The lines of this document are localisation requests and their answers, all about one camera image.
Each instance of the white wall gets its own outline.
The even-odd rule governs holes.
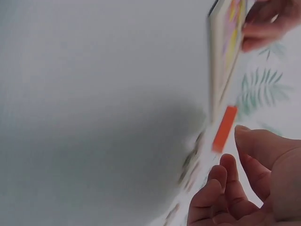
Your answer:
[[[208,113],[203,0],[0,2],[0,224],[141,226]]]

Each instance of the hand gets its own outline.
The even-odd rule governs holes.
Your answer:
[[[257,0],[246,17],[242,50],[262,48],[300,23],[301,0]]]
[[[191,200],[187,225],[301,225],[301,140],[236,126],[235,141],[251,188],[263,206],[247,199],[235,159],[227,154]]]

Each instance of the orange tab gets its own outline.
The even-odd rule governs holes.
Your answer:
[[[217,153],[222,153],[227,142],[229,133],[231,131],[232,125],[236,118],[238,108],[236,106],[228,106],[220,127],[216,133],[215,139],[212,144],[212,151]]]

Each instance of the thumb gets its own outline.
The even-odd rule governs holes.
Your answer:
[[[280,137],[267,130],[250,130],[245,126],[236,126],[234,136],[238,152],[253,157],[269,170],[281,156],[301,147],[300,140]]]

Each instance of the green leaf print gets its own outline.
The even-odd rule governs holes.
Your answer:
[[[259,52],[258,55],[267,55],[267,60],[271,54],[275,54],[278,58],[283,58],[285,55],[285,46],[280,42],[274,42],[268,45],[265,49]]]
[[[256,70],[255,75],[244,74],[241,91],[236,99],[237,121],[265,106],[275,107],[280,101],[288,101],[290,99],[288,93],[293,89],[280,84],[282,76],[283,73],[273,69],[264,69],[262,75],[259,69]]]
[[[275,134],[277,134],[278,136],[283,136],[282,135],[282,133],[278,130],[278,129],[276,129],[276,128],[274,128],[274,127],[271,127],[270,125],[268,125],[268,124],[266,124],[266,123],[264,123],[264,122],[258,122],[258,124],[260,125],[260,127],[262,128],[262,129],[266,129],[266,130],[268,130],[268,131],[270,131],[270,132],[272,132],[272,133],[275,133]]]

